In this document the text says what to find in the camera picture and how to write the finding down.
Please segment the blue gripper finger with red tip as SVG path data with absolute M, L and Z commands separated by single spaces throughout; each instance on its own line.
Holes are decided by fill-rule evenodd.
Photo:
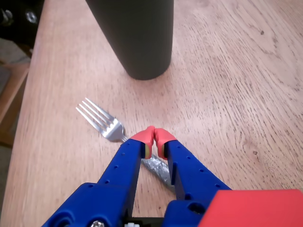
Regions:
M 97 183 L 84 183 L 45 227 L 121 227 L 132 215 L 141 159 L 150 158 L 153 126 L 124 142 Z
M 162 226 L 196 227 L 218 190 L 230 188 L 164 129 L 155 129 L 158 155 L 168 161 L 176 199 L 166 209 Z

